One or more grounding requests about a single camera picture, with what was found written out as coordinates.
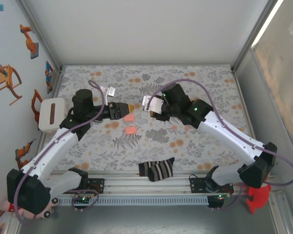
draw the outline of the floral tablecloth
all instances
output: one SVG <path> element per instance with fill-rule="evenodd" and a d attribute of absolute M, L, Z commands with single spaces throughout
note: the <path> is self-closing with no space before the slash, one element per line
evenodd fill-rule
<path fill-rule="evenodd" d="M 184 126 L 178 119 L 160 122 L 142 111 L 144 95 L 151 95 L 160 86 L 175 79 L 200 81 L 211 93 L 222 116 L 248 133 L 238 88 L 229 66 L 67 66 L 63 68 L 58 97 L 71 108 L 72 97 L 79 89 L 92 89 L 88 80 L 100 86 L 116 88 L 109 101 L 135 105 L 135 121 L 104 120 L 93 123 L 91 129 L 63 157 L 56 170 L 73 166 L 92 171 L 138 171 L 138 163 L 175 157 L 174 171 L 209 170 L 215 165 L 230 165 L 238 159 L 228 148 L 212 136 Z M 203 99 L 204 91 L 189 82 L 181 83 L 191 99 Z M 101 104 L 100 94 L 94 90 L 95 105 Z M 124 133 L 127 126 L 136 126 L 135 135 Z"/>

